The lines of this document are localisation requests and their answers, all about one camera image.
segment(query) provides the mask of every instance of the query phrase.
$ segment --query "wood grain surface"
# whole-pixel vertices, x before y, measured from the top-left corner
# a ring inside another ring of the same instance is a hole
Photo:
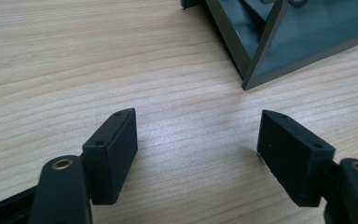
[[[265,85],[241,78],[203,7],[0,0],[0,201],[136,108],[139,151],[94,223],[324,223],[255,153],[262,109],[358,158],[358,46]]]

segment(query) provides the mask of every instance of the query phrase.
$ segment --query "wooden table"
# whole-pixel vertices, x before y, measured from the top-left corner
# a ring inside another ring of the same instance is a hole
[[[262,109],[358,158],[358,47],[243,91],[203,7],[0,0],[0,201],[134,107],[139,151],[94,223],[324,223],[255,153]]]

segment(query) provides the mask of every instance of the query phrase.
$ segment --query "black clamp jaw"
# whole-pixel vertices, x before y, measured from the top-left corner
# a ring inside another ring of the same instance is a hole
[[[333,162],[335,149],[284,114],[264,110],[257,152],[301,207],[322,197],[326,223],[358,223],[358,160]]]
[[[45,164],[39,183],[0,202],[0,223],[92,223],[93,204],[113,204],[138,150],[135,109],[113,114],[78,156]]]

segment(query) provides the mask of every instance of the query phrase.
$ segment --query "rectangular black block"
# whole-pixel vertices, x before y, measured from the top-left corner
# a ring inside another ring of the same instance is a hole
[[[335,149],[284,114],[264,110],[257,152],[298,206],[318,206],[318,181]]]
[[[93,204],[117,201],[137,150],[133,108],[113,114],[83,145],[81,157]]]

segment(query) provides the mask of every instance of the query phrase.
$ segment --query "gray corner bracket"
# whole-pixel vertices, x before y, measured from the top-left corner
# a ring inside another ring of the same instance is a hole
[[[183,8],[202,0],[181,0]],[[356,0],[204,0],[232,55],[242,88],[358,45]]]

